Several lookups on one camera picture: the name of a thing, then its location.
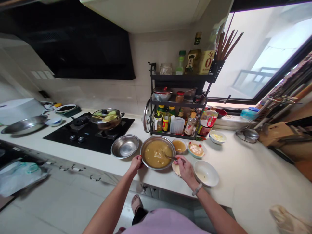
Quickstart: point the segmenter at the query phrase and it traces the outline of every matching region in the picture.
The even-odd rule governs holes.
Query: person
[[[197,192],[200,203],[207,213],[218,234],[246,234],[245,230],[200,186],[194,176],[193,167],[183,155],[177,155],[180,173],[183,180],[193,192]],[[113,234],[122,212],[130,184],[141,165],[141,156],[132,159],[130,168],[116,185],[114,190],[96,211],[83,234]],[[187,217],[170,209],[156,209],[146,212],[138,195],[132,199],[134,219],[130,228],[123,228],[123,234],[136,233],[192,233],[207,232],[197,227]]]

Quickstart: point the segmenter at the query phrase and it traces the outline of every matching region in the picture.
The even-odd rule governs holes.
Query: electrical outlet
[[[46,75],[49,79],[51,79],[51,80],[54,79],[54,76],[52,76],[51,72],[49,72],[49,71],[43,71],[43,72],[45,73],[45,75]]]
[[[37,73],[39,74],[39,76],[40,76],[42,79],[45,79],[45,80],[48,79],[42,71],[37,71]]]
[[[37,72],[35,72],[35,71],[30,71],[30,72],[33,74],[33,76],[34,76],[36,79],[38,79],[38,80],[41,79]]]

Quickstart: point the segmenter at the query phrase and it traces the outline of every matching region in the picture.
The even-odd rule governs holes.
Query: wristband
[[[197,189],[195,189],[195,191],[192,192],[192,195],[195,196],[195,195],[199,192],[199,190],[200,190],[201,188],[202,188],[202,183],[200,183],[200,184],[198,185]]]

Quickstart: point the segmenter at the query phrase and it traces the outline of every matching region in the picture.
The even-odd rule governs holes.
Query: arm
[[[178,159],[181,177],[192,191],[195,191],[199,183],[195,179],[193,167],[183,155],[179,155],[179,157],[186,161],[186,163],[183,164],[182,160]],[[203,188],[199,190],[197,197],[218,234],[247,234],[247,232]]]
[[[141,160],[140,155],[132,159],[130,168],[98,208],[83,234],[112,234],[114,232],[131,182],[141,165]]]

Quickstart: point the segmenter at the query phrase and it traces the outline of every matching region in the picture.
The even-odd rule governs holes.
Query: pink shirt
[[[187,217],[170,209],[157,209],[149,212],[144,220],[127,228],[123,234],[208,234],[197,227]]]

